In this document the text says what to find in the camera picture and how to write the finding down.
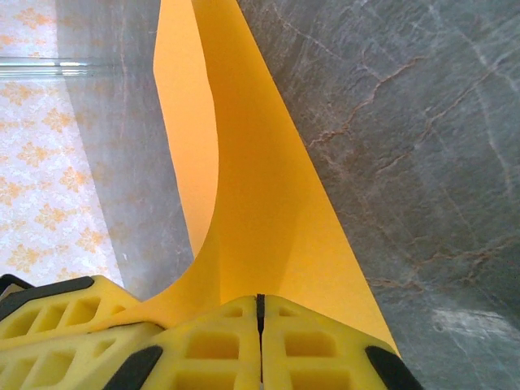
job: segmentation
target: orange floral pattern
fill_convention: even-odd
[[[63,132],[65,127],[74,122],[74,118],[71,114],[59,112],[58,109],[53,108],[47,113],[42,122],[56,132]]]
[[[112,240],[123,241],[130,235],[131,229],[124,223],[117,223],[109,229],[110,238]]]
[[[121,284],[77,123],[64,81],[0,81],[0,273]],[[110,180],[110,167],[97,175]]]
[[[82,233],[81,238],[76,242],[78,246],[83,248],[86,251],[89,251],[93,254],[98,250],[98,246],[108,238],[106,235],[101,234],[100,232],[93,232],[87,227]]]
[[[15,19],[22,22],[24,26],[28,26],[36,30],[38,26],[53,23],[53,20],[29,7],[15,15]]]

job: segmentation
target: wallpaper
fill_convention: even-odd
[[[57,57],[54,1],[11,1],[0,15],[0,62]],[[78,126],[60,77],[0,68],[0,274],[40,285],[80,275],[122,284]]]

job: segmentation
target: curved orange sheet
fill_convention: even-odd
[[[235,1],[163,0],[154,72],[197,257],[170,288],[97,328],[172,327],[265,293],[395,348]]]

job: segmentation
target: marble surface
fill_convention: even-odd
[[[520,3],[240,0],[426,388],[520,388]]]

